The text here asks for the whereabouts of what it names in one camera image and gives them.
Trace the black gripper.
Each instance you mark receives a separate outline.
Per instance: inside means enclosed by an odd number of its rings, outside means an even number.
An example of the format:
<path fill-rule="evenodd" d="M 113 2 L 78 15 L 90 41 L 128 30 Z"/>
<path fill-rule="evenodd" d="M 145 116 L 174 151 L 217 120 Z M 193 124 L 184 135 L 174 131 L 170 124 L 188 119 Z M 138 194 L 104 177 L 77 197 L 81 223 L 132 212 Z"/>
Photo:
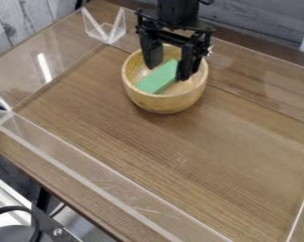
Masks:
<path fill-rule="evenodd" d="M 138 9 L 136 32 L 144 62 L 153 69 L 164 60 L 162 44 L 181 48 L 176 79 L 188 80 L 198 71 L 202 56 L 210 52 L 214 28 L 198 18 L 201 5 L 210 6 L 216 0 L 157 0 L 154 9 Z"/>

